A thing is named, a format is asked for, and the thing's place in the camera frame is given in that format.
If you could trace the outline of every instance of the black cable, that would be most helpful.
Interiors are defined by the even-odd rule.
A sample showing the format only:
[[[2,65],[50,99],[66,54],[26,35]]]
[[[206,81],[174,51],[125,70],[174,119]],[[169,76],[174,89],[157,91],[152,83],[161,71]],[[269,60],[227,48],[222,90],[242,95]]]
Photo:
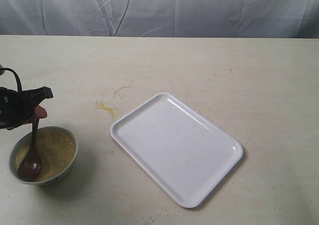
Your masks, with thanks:
[[[0,68],[0,71],[10,71],[10,72],[12,72],[14,74],[14,77],[15,77],[17,91],[18,92],[22,92],[22,86],[21,86],[20,78],[19,78],[18,74],[14,70],[12,70],[11,68]]]

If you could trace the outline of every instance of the table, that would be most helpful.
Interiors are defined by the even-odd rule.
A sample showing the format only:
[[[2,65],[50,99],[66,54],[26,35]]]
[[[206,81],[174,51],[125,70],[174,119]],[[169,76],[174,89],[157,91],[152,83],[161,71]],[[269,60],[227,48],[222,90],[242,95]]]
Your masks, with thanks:
[[[57,184],[17,183],[1,130],[0,224],[319,223],[319,40],[0,36],[24,89],[52,88],[40,126],[71,130],[79,154]],[[15,88],[6,72],[0,85]],[[225,130],[244,158],[197,209],[175,202],[110,137],[112,122],[170,92]]]

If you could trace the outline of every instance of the plastic tray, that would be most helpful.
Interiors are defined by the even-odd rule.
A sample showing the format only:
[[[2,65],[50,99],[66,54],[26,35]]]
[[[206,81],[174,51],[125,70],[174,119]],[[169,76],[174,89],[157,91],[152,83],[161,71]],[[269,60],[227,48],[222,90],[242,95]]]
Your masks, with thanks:
[[[110,133],[185,208],[198,206],[243,155],[239,142],[169,93],[113,123]]]

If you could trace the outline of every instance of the bowl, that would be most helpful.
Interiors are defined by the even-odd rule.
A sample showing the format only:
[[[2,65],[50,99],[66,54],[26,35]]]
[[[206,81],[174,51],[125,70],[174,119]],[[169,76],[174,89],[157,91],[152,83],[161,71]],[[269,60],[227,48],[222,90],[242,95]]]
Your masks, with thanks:
[[[28,182],[28,181],[24,181],[24,180],[19,179],[18,176],[17,176],[16,167],[15,167],[15,158],[16,158],[17,153],[21,149],[21,147],[23,145],[25,145],[25,143],[28,140],[31,139],[31,137],[32,137],[32,132],[31,132],[31,133],[25,135],[22,139],[20,139],[18,141],[17,144],[15,144],[15,146],[13,147],[13,149],[11,151],[10,157],[9,157],[9,173],[15,180],[17,180],[20,183],[29,184],[29,185],[47,185],[47,184],[52,184],[54,182],[57,182],[57,181],[61,180],[65,175],[67,175],[70,172],[71,168],[73,167],[74,160],[75,160],[75,157],[77,155],[78,147],[79,147],[79,144],[78,144],[78,141],[77,141],[76,137],[70,131],[68,131],[67,129],[64,129],[64,128],[61,128],[61,127],[57,127],[57,126],[43,127],[43,128],[38,129],[38,131],[40,132],[40,131],[42,131],[44,129],[55,129],[55,130],[59,130],[59,131],[62,131],[64,133],[68,134],[73,139],[73,142],[74,142],[74,145],[75,145],[75,152],[74,152],[73,158],[72,158],[71,162],[68,164],[68,166],[66,166],[64,168],[64,170],[62,170],[59,174],[53,176],[52,178],[49,178],[49,179],[46,179],[46,180],[43,180],[43,181],[37,181],[37,182]]]

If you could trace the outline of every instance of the tray rim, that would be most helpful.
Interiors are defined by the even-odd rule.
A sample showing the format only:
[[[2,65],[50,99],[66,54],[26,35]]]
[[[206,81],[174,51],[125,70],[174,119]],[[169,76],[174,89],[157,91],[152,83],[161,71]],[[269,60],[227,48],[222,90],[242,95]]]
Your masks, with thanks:
[[[223,131],[226,135],[228,135],[229,137],[231,137],[235,143],[238,145],[239,148],[239,156],[238,158],[236,158],[235,160],[232,161],[232,163],[230,164],[230,166],[228,167],[228,169],[223,173],[223,175],[218,178],[217,182],[214,183],[212,186],[209,187],[209,189],[207,189],[206,193],[204,193],[201,197],[199,197],[195,202],[192,203],[187,203],[184,201],[181,201],[180,199],[178,199],[174,193],[167,188],[162,182],[161,180],[155,176],[152,172],[148,171],[147,166],[145,166],[145,164],[140,161],[134,154],[132,154],[130,152],[130,150],[128,148],[126,148],[125,145],[122,145],[120,143],[120,140],[118,139],[118,137],[115,135],[114,133],[114,128],[117,124],[119,124],[121,121],[123,121],[124,119],[128,118],[129,116],[131,116],[132,114],[134,114],[136,111],[138,111],[139,109],[141,109],[142,107],[144,107],[147,103],[151,102],[152,100],[154,100],[156,97],[158,96],[168,96],[168,97],[173,97],[175,100],[179,101],[184,107],[186,107],[188,110],[192,111],[193,113],[195,113],[197,116],[200,117],[200,119],[204,120],[205,122],[212,124],[214,127],[217,127],[218,129],[220,129],[221,131]],[[129,113],[127,113],[126,115],[122,116],[121,118],[119,118],[117,121],[115,121],[111,127],[110,127],[110,135],[111,137],[135,160],[135,162],[137,162],[139,164],[139,166],[181,207],[187,208],[187,209],[191,209],[191,208],[195,208],[197,206],[199,206],[204,200],[205,198],[216,188],[216,186],[220,183],[220,181],[222,181],[225,176],[229,173],[229,171],[238,163],[238,161],[243,157],[243,147],[242,145],[236,140],[234,139],[232,136],[230,136],[228,133],[226,133],[224,130],[222,130],[221,128],[219,128],[218,126],[216,126],[215,124],[213,124],[211,121],[209,121],[208,119],[206,119],[205,117],[203,117],[200,113],[198,113],[197,111],[195,111],[193,108],[189,107],[188,105],[186,105],[183,101],[181,101],[180,99],[178,99],[177,97],[175,97],[174,95],[172,95],[171,93],[167,93],[167,92],[161,92],[161,93],[157,93],[156,95],[152,96],[151,98],[149,98],[147,101],[145,101],[144,103],[142,103],[141,105],[139,105],[138,107],[136,107],[135,109],[133,109],[132,111],[130,111]]]

